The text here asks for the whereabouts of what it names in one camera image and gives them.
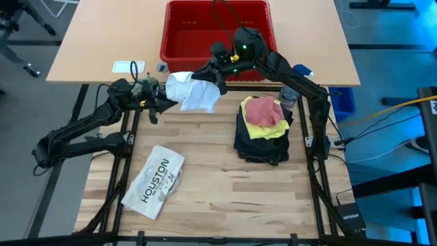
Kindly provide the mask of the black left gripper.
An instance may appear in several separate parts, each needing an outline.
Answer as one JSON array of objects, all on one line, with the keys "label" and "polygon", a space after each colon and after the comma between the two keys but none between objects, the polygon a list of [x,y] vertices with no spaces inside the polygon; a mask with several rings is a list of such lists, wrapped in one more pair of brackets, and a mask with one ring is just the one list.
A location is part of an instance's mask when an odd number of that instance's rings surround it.
[{"label": "black left gripper", "polygon": [[166,96],[159,96],[160,85],[155,81],[135,83],[135,110],[149,109],[148,117],[152,124],[158,124],[156,112],[164,112],[178,102],[169,100]]}]

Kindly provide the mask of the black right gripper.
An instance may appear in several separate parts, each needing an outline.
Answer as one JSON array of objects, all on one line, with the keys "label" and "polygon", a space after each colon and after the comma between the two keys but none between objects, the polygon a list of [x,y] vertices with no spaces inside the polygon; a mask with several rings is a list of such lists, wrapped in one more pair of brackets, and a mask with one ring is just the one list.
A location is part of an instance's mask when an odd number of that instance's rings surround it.
[{"label": "black right gripper", "polygon": [[225,95],[227,86],[222,74],[238,74],[255,69],[266,49],[266,42],[258,30],[240,27],[234,32],[231,48],[227,49],[221,41],[215,42],[211,46],[212,57],[208,65],[194,72],[191,78],[215,82],[220,95]]}]

